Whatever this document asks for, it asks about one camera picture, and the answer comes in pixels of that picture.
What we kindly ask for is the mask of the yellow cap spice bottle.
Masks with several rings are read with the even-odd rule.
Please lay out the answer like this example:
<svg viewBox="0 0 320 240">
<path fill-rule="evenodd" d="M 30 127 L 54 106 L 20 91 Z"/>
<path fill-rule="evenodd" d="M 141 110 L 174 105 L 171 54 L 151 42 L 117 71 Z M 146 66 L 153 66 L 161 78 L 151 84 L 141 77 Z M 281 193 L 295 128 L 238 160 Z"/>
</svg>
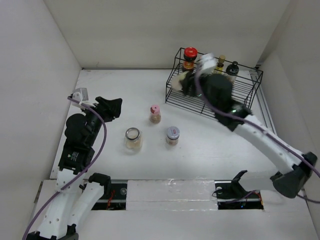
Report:
<svg viewBox="0 0 320 240">
<path fill-rule="evenodd" d="M 189 71 L 185 71 L 173 77 L 171 80 L 171 88 L 176 91 L 182 91 L 188 85 L 190 75 L 191 73 Z"/>
</svg>

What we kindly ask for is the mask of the red cap sauce bottle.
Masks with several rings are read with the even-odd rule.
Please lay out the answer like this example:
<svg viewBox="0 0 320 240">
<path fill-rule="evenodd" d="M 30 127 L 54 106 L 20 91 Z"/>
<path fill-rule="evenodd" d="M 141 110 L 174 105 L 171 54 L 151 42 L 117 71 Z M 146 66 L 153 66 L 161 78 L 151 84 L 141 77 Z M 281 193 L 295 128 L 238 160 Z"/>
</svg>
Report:
<svg viewBox="0 0 320 240">
<path fill-rule="evenodd" d="M 198 51 L 194 47 L 187 47 L 184 49 L 183 52 L 183 65 L 182 65 L 182 71 L 186 72 L 192 72 L 194 70 L 194 62 L 198 56 Z"/>
</svg>

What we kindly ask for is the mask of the yellow oil bottle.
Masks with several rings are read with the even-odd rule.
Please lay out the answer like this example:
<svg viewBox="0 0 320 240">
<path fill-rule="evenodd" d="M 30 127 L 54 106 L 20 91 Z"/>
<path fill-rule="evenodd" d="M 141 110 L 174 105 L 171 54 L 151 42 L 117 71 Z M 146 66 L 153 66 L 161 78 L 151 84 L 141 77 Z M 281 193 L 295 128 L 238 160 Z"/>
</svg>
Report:
<svg viewBox="0 0 320 240">
<path fill-rule="evenodd" d="M 226 57 L 224 55 L 219 56 L 217 65 L 213 71 L 214 74 L 223 74 L 225 60 L 226 60 Z"/>
</svg>

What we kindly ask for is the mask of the black pump cap spice jar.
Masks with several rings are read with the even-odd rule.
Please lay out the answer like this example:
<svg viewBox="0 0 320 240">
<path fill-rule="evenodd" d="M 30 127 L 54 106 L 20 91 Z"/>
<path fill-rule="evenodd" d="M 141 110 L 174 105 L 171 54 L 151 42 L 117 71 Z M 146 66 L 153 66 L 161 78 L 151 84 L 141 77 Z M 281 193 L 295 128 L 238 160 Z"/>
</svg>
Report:
<svg viewBox="0 0 320 240">
<path fill-rule="evenodd" d="M 239 66 L 237 61 L 233 61 L 230 65 L 227 66 L 225 70 L 225 76 L 233 84 L 239 73 Z"/>
</svg>

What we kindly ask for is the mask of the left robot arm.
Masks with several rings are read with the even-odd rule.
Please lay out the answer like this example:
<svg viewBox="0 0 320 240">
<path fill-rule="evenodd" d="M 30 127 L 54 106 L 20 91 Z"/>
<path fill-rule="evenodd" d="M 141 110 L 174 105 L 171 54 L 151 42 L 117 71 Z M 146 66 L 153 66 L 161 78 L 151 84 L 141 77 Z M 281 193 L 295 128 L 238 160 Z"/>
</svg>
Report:
<svg viewBox="0 0 320 240">
<path fill-rule="evenodd" d="M 107 140 L 106 124 L 121 115 L 122 98 L 96 97 L 94 104 L 68 97 L 81 109 L 66 120 L 63 145 L 58 163 L 55 192 L 39 209 L 26 228 L 24 240 L 77 240 L 79 230 L 100 198 L 111 194 L 111 178 L 94 173 L 83 183 L 85 174 L 100 156 L 93 145 L 100 130 L 102 143 Z"/>
</svg>

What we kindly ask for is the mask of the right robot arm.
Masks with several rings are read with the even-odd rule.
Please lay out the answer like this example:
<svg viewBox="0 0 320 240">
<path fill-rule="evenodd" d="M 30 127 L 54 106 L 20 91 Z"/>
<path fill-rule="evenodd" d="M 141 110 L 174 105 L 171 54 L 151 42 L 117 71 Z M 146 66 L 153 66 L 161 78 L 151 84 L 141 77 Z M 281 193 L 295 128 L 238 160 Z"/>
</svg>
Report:
<svg viewBox="0 0 320 240">
<path fill-rule="evenodd" d="M 219 198 L 239 199 L 252 191 L 297 197 L 315 172 L 317 156 L 289 146 L 232 98 L 233 84 L 222 74 L 185 72 L 171 91 L 195 97 L 214 114 L 205 120 L 181 106 L 161 105 L 162 121 L 150 122 L 161 84 L 154 77 L 107 80 L 95 89 L 114 116 L 108 124 L 100 167 L 127 180 L 228 181 Z"/>
</svg>

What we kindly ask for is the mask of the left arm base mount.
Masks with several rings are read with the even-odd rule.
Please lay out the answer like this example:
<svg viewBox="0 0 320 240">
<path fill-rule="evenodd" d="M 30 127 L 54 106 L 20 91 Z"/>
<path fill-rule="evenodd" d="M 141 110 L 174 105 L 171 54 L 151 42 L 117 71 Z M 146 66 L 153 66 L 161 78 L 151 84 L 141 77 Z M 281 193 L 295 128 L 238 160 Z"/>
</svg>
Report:
<svg viewBox="0 0 320 240">
<path fill-rule="evenodd" d="M 126 209 L 127 183 L 112 183 L 109 193 L 103 195 L 92 210 L 119 211 Z"/>
</svg>

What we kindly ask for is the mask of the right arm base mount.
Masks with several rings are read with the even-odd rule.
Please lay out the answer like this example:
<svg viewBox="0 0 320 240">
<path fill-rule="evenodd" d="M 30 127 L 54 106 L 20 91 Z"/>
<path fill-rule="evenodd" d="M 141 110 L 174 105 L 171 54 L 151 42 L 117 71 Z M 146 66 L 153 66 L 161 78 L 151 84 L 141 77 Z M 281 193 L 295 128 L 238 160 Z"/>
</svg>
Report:
<svg viewBox="0 0 320 240">
<path fill-rule="evenodd" d="M 246 191 L 241 185 L 242 176 L 247 170 L 240 171 L 231 180 L 215 180 L 211 194 L 217 200 L 218 210 L 264 210 L 260 191 Z"/>
</svg>

